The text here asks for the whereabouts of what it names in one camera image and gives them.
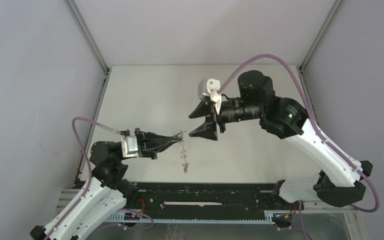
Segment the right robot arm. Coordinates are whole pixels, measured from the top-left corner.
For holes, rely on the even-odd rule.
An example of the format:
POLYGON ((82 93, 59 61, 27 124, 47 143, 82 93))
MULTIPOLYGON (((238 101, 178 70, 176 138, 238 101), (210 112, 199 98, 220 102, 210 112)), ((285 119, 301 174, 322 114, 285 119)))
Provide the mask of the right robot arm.
POLYGON ((320 200, 334 207, 345 207, 364 198, 363 174, 369 175, 373 165, 334 151, 334 144, 320 138, 314 130, 306 109, 296 100, 276 96, 273 81, 258 70, 242 73, 237 79, 239 97, 219 94, 221 84, 210 78, 197 88, 198 106, 190 119, 203 117, 204 123, 189 136, 216 141, 226 124, 258 120, 269 134, 303 151, 320 172, 301 180, 279 180, 271 193, 271 204, 284 209, 298 201, 320 200))

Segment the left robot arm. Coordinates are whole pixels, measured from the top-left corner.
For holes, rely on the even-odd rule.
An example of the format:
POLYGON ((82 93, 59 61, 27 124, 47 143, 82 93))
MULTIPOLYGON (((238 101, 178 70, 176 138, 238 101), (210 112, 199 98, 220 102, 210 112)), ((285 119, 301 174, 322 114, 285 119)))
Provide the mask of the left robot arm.
POLYGON ((138 202, 138 188, 125 179, 132 158, 157 159, 183 139, 182 133, 173 136, 144 132, 136 128, 118 131, 119 141, 97 141, 90 149, 89 162, 94 165, 88 180, 69 204, 45 226, 30 231, 34 240, 85 240, 112 213, 133 208, 138 202))

